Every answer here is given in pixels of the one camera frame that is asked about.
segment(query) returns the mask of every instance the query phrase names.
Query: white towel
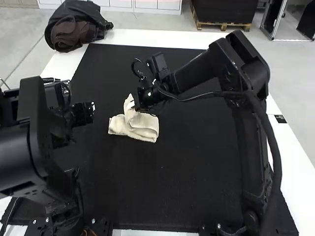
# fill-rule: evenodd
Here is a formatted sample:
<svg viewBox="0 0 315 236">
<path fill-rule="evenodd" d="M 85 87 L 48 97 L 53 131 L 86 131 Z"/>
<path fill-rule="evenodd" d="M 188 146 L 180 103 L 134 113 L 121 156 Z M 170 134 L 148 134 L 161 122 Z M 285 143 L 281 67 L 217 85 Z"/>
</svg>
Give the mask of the white towel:
<svg viewBox="0 0 315 236">
<path fill-rule="evenodd" d="M 155 143 L 158 138 L 158 118 L 136 112 L 131 94 L 124 102 L 124 114 L 109 119 L 109 134 L 127 135 L 134 139 Z"/>
</svg>

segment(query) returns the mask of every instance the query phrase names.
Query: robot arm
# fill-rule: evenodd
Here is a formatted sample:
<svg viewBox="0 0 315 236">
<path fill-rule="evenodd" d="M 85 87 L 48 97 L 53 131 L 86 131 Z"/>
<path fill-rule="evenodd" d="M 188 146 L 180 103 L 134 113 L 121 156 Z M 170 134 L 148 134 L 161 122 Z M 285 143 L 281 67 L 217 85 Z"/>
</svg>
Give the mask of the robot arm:
<svg viewBox="0 0 315 236">
<path fill-rule="evenodd" d="M 201 98 L 224 97 L 232 110 L 242 167 L 242 212 L 250 235 L 268 235 L 268 225 L 277 207 L 282 178 L 278 145 L 266 115 L 270 70 L 266 61 L 240 31 L 230 33 L 209 45 L 209 49 L 182 68 L 169 72 L 163 54 L 143 63 L 146 72 L 139 77 L 135 108 L 153 113 L 157 104 L 176 99 L 189 102 Z M 218 78 L 222 91 L 185 98 L 185 91 L 212 78 Z M 267 137 L 274 159 L 274 175 L 267 157 Z M 224 235 L 218 227 L 218 235 Z"/>
<path fill-rule="evenodd" d="M 64 172 L 53 149 L 69 145 L 74 127 L 92 123 L 94 108 L 91 102 L 70 105 L 70 98 L 66 83 L 44 85 L 39 76 L 22 79 L 20 89 L 0 92 L 0 198 L 40 203 L 48 228 L 72 222 L 73 235 L 80 235 L 84 224 L 78 173 Z"/>
</svg>

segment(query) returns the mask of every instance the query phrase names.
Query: gray floor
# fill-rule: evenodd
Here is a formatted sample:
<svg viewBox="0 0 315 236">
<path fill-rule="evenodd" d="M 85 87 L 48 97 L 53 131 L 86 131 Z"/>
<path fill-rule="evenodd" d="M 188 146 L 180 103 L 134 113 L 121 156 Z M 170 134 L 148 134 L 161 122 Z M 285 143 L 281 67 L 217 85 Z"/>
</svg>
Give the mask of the gray floor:
<svg viewBox="0 0 315 236">
<path fill-rule="evenodd" d="M 0 77 L 7 78 L 11 87 L 18 87 L 21 78 L 40 74 L 52 57 L 54 51 L 42 38 L 52 12 L 0 8 Z M 120 12 L 103 12 L 102 15 L 112 21 L 116 29 L 197 31 L 186 0 L 180 16 Z M 258 12 L 251 32 L 246 35 L 267 60 L 272 73 L 270 93 L 315 165 L 315 67 L 312 64 L 315 43 L 270 42 L 259 30 L 261 18 L 262 13 Z M 288 25 L 291 20 L 288 17 L 281 22 L 278 38 L 297 35 Z M 219 29 L 208 27 L 203 31 L 218 32 Z"/>
</svg>

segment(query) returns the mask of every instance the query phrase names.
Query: sticker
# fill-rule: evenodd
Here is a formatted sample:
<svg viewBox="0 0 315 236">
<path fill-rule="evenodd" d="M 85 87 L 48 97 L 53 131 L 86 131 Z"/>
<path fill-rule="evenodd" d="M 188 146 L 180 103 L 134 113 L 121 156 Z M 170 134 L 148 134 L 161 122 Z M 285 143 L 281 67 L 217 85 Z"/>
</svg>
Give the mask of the sticker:
<svg viewBox="0 0 315 236">
<path fill-rule="evenodd" d="M 285 118 L 283 117 L 283 115 L 275 115 L 275 118 L 277 119 L 278 123 L 284 123 L 287 124 Z"/>
</svg>

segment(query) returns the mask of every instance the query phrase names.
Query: black rubber mat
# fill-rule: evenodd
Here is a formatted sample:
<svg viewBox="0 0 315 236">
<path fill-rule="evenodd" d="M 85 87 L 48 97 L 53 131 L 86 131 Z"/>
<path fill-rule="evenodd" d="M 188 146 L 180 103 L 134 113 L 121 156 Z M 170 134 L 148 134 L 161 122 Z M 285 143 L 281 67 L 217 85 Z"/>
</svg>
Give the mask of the black rubber mat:
<svg viewBox="0 0 315 236">
<path fill-rule="evenodd" d="M 158 52 L 174 70 L 201 50 L 88 47 L 71 82 L 72 101 L 94 101 L 95 120 L 75 130 L 77 144 L 57 150 L 56 161 L 64 169 L 81 168 L 86 215 L 107 216 L 117 228 L 195 232 L 217 223 L 239 227 L 240 160 L 234 121 L 222 98 L 167 104 L 155 144 L 107 133 L 109 118 L 123 113 L 124 100 L 136 89 L 133 58 L 145 60 Z M 213 79 L 189 93 L 216 89 L 220 86 Z M 11 222 L 32 214 L 19 206 Z M 279 206 L 281 222 L 271 226 L 273 232 L 297 235 L 283 197 Z"/>
</svg>

